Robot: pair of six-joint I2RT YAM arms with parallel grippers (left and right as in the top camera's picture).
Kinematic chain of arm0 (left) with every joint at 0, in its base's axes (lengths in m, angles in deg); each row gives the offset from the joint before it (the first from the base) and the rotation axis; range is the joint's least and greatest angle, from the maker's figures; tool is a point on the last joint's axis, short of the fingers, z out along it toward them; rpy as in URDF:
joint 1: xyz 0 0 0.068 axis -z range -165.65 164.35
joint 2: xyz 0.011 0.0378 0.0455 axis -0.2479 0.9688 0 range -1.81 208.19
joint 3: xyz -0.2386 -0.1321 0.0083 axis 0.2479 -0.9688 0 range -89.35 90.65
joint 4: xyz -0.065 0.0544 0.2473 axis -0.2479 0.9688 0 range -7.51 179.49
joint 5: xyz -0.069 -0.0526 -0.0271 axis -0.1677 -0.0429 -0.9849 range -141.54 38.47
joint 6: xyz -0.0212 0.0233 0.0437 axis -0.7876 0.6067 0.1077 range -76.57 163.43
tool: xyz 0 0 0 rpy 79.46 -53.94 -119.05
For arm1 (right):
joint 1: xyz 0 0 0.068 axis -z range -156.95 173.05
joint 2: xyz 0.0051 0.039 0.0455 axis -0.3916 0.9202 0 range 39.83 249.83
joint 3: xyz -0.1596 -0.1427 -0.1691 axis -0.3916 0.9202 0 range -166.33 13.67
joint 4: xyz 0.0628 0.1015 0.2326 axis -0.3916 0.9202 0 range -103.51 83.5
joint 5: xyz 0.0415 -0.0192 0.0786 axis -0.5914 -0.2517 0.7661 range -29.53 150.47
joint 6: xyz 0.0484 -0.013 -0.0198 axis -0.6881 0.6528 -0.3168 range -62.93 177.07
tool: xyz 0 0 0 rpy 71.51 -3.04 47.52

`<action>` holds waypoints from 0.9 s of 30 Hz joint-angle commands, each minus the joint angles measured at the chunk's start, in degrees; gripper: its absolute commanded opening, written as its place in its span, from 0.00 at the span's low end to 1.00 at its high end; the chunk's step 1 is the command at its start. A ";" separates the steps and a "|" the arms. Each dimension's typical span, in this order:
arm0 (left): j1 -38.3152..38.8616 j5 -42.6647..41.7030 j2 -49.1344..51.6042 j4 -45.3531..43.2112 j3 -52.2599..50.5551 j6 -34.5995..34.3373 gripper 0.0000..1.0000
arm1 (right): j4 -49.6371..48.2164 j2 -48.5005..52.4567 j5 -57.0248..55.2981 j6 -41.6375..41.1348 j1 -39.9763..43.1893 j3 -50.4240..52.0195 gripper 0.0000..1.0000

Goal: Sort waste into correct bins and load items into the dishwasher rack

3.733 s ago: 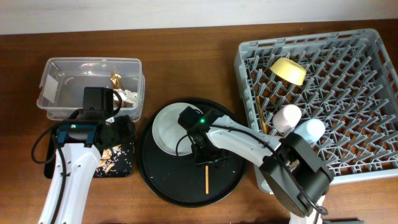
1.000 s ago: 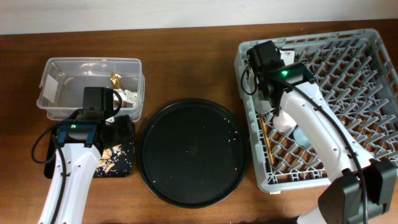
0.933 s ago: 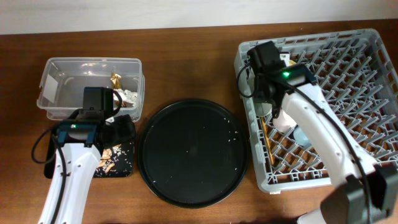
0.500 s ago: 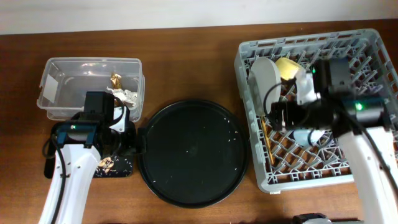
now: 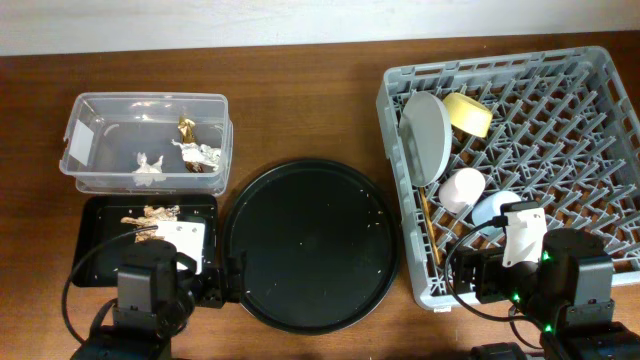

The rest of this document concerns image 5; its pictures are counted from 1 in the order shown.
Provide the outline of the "light blue cup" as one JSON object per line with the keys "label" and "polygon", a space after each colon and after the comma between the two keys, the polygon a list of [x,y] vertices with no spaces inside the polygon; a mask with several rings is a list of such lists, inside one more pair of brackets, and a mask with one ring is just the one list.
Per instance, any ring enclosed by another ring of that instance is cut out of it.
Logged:
{"label": "light blue cup", "polygon": [[491,220],[501,214],[500,207],[503,204],[520,202],[521,197],[512,191],[498,191],[479,201],[471,212],[471,218],[475,226]]}

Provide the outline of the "pink cup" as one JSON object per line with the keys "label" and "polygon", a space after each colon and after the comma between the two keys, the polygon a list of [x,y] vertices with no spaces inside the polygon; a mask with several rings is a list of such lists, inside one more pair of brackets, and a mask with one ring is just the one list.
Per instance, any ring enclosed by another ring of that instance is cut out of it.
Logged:
{"label": "pink cup", "polygon": [[449,212],[457,214],[465,206],[474,205],[486,186],[483,174],[474,168],[456,171],[439,188],[439,200]]}

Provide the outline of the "wooden chopstick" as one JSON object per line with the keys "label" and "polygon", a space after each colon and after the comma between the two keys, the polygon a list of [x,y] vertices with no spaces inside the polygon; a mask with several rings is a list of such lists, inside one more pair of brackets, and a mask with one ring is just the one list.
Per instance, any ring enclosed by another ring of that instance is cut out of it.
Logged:
{"label": "wooden chopstick", "polygon": [[420,200],[421,200],[422,209],[423,209],[423,213],[424,213],[424,218],[425,218],[425,222],[426,222],[428,238],[429,238],[429,241],[430,241],[430,248],[431,248],[431,251],[433,253],[434,263],[435,263],[435,266],[440,267],[440,265],[441,265],[441,255],[439,253],[439,250],[438,250],[438,247],[437,247],[437,243],[436,243],[435,231],[434,231],[433,223],[431,221],[431,216],[430,216],[430,212],[429,212],[429,202],[428,202],[428,200],[426,198],[426,191],[425,191],[424,187],[419,187],[418,190],[419,190]]}

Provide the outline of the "food scraps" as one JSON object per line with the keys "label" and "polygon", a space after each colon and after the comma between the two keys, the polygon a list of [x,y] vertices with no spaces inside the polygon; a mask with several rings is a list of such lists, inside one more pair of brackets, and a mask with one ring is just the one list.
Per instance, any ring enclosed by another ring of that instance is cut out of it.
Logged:
{"label": "food scraps", "polygon": [[[160,221],[176,222],[178,215],[180,214],[180,206],[175,205],[172,207],[158,207],[146,205],[143,209],[143,215],[140,217],[122,217],[120,222],[123,224],[129,224],[135,226],[137,229],[156,226]],[[163,240],[163,236],[156,234],[155,230],[148,230],[137,233],[135,235],[135,242],[143,242],[147,240]]]}

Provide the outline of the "white napkin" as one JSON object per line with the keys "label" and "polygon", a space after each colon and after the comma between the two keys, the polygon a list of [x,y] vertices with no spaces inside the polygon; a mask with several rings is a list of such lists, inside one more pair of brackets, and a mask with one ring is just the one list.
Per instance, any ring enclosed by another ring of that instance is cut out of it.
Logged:
{"label": "white napkin", "polygon": [[182,159],[189,172],[203,173],[205,167],[217,171],[220,167],[220,148],[213,148],[206,144],[179,143],[174,140],[171,144],[180,148]]}
{"label": "white napkin", "polygon": [[132,172],[135,185],[150,186],[154,182],[165,181],[166,176],[162,171],[163,158],[161,155],[155,163],[150,164],[145,153],[138,153],[136,160],[139,167]]}

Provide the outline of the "grey round plate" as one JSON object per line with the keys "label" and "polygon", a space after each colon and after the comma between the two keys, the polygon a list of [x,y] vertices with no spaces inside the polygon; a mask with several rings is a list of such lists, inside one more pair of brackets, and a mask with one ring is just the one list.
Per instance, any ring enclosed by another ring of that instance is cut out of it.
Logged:
{"label": "grey round plate", "polygon": [[452,142],[443,102],[426,91],[413,94],[402,111],[399,134],[412,185],[425,187],[436,181],[447,166]]}

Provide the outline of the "gold foil wrapper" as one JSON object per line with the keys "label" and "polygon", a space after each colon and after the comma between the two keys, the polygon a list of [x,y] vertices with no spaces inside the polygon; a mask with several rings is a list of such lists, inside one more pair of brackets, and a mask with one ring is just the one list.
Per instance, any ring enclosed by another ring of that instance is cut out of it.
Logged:
{"label": "gold foil wrapper", "polygon": [[181,134],[181,142],[183,144],[196,143],[196,136],[194,134],[195,122],[184,116],[179,118],[178,130]]}

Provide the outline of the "yellow bowl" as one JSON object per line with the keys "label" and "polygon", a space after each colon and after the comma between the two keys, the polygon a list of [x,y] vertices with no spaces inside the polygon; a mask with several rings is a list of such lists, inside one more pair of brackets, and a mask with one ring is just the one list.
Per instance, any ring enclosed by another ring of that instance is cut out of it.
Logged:
{"label": "yellow bowl", "polygon": [[448,94],[443,104],[454,127],[476,137],[487,136],[493,114],[483,104],[461,93]]}

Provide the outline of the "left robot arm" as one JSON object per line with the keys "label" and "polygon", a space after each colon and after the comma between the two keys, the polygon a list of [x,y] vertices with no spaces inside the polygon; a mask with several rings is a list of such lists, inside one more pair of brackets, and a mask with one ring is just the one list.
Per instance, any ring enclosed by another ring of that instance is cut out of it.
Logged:
{"label": "left robot arm", "polygon": [[74,359],[170,359],[171,340],[197,307],[221,308],[245,294],[246,255],[195,273],[197,263],[164,240],[134,243],[117,272],[117,297],[98,311]]}

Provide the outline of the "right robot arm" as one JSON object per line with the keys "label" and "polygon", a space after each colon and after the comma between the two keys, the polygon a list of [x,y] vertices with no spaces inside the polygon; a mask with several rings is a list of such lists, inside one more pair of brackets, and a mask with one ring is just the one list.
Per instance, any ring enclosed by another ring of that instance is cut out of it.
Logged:
{"label": "right robot arm", "polygon": [[540,331],[545,359],[637,359],[639,335],[613,320],[614,265],[597,235],[555,229],[543,237],[537,262],[504,267],[501,248],[471,251],[453,248],[452,294],[473,288],[482,303],[507,300],[506,316],[485,313],[486,320],[514,326],[526,321]]}

